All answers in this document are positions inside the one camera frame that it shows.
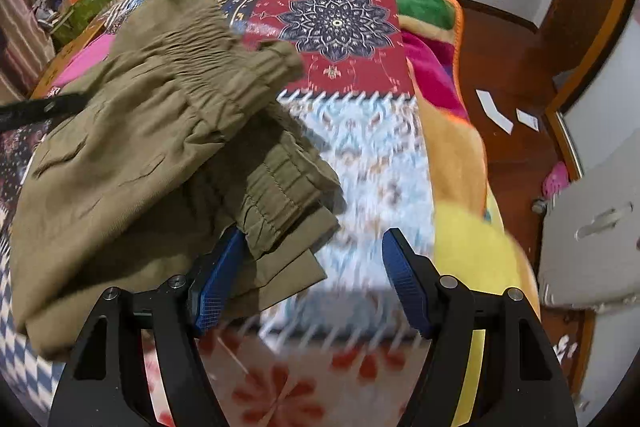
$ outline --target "white paper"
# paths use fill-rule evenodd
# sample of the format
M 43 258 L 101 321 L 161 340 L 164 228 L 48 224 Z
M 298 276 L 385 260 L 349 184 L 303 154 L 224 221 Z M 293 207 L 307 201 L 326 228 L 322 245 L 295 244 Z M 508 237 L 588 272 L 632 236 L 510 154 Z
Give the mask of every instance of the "white paper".
M 516 109 L 516 116 L 518 121 L 523 123 L 527 127 L 531 127 L 534 131 L 540 132 L 538 129 L 538 118 L 531 116 L 529 113 Z
M 498 111 L 498 108 L 495 107 L 494 99 L 491 98 L 491 94 L 488 91 L 483 91 L 482 89 L 476 89 L 476 93 L 478 94 L 484 113 L 503 131 L 505 131 L 505 133 L 511 134 L 511 131 L 513 130 L 513 122 Z

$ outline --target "green blanket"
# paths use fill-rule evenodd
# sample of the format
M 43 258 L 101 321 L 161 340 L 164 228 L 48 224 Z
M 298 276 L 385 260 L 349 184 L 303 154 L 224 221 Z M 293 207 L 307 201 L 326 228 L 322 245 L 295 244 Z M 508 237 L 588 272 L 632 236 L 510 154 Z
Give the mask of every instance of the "green blanket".
M 396 0 L 398 13 L 450 30 L 456 20 L 454 9 L 444 0 Z

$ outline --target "blue gripper pad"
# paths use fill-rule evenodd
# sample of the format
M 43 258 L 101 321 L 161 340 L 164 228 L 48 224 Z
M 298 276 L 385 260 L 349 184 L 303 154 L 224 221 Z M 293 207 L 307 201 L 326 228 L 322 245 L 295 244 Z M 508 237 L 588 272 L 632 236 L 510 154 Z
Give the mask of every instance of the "blue gripper pad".
M 236 230 L 229 238 L 200 292 L 198 315 L 194 326 L 202 333 L 215 327 L 220 320 L 226 298 L 231 292 L 231 286 L 244 259 L 244 248 L 244 234 Z
M 428 339 L 433 327 L 428 317 L 427 295 L 406 259 L 406 255 L 415 255 L 415 253 L 406 240 L 404 243 L 404 245 L 399 243 L 391 230 L 387 230 L 382 236 L 382 261 L 385 264 L 386 275 L 398 294 L 409 325 Z

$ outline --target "patterned blanket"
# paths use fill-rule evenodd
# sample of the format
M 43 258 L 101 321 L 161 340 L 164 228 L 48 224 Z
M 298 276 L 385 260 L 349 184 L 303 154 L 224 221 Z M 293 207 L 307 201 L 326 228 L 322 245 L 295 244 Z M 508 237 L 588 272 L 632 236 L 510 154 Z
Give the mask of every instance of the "patterned blanket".
M 103 14 L 116 33 L 143 0 Z M 327 279 L 257 317 L 221 325 L 199 342 L 232 426 L 395 426 L 428 344 L 412 331 L 382 263 L 382 233 L 399 227 L 432 255 L 433 199 L 422 128 L 395 0 L 220 0 L 248 46 L 285 39 L 305 76 L 278 97 L 340 176 L 340 230 L 316 253 Z M 47 125 L 2 136 L 0 371 L 45 413 L 61 364 L 33 354 L 11 316 L 7 229 L 31 152 Z M 145 362 L 158 419 L 172 420 L 153 340 Z

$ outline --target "wooden floor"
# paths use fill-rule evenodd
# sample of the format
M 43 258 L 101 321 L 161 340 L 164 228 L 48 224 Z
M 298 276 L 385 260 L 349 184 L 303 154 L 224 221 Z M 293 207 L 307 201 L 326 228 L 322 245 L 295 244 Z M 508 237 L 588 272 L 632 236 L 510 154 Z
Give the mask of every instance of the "wooden floor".
M 558 162 L 554 140 L 542 115 L 555 95 L 552 75 L 545 66 L 544 42 L 530 30 L 492 15 L 465 9 L 465 29 L 460 54 L 460 87 L 471 122 L 486 148 L 489 183 L 500 206 L 505 229 L 519 242 L 537 272 L 542 238 L 542 218 L 531 211 L 541 196 L 541 185 Z M 476 89 L 491 93 L 494 102 L 514 123 L 511 135 L 485 115 Z M 539 119 L 540 132 L 516 119 L 516 108 Z M 567 335 L 562 368 L 570 380 L 579 353 L 582 314 L 543 309 L 542 323 L 557 345 Z M 577 348 L 571 353 L 571 345 Z

